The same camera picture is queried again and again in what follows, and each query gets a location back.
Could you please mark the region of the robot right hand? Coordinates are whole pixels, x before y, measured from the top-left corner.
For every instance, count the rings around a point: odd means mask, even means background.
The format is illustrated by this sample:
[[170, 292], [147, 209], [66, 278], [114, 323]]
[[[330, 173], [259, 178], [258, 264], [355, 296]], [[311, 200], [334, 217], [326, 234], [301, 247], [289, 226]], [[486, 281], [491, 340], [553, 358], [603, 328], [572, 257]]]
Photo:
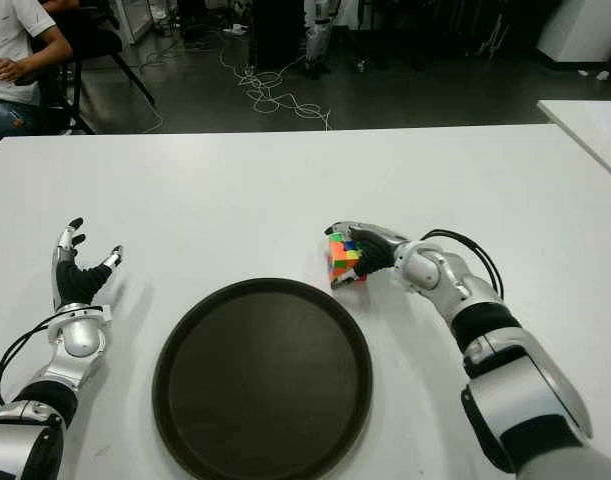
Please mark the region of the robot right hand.
[[325, 235], [336, 233], [341, 233], [354, 241], [361, 254], [355, 266], [330, 282], [333, 290], [354, 283], [376, 271], [392, 267], [397, 259], [397, 248], [410, 242], [409, 238], [385, 227], [354, 221], [336, 222], [324, 230]]

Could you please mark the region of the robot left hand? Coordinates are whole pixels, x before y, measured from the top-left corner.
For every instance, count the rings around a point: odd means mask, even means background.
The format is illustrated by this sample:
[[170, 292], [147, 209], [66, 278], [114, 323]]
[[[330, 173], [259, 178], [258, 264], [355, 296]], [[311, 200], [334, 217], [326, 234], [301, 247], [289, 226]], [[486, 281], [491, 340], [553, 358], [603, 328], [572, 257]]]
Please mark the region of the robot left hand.
[[78, 230], [82, 217], [69, 222], [59, 235], [52, 255], [51, 283], [56, 312], [72, 304], [90, 305], [96, 294], [122, 263], [124, 249], [118, 245], [97, 266], [80, 268], [76, 263], [77, 247], [86, 239]]

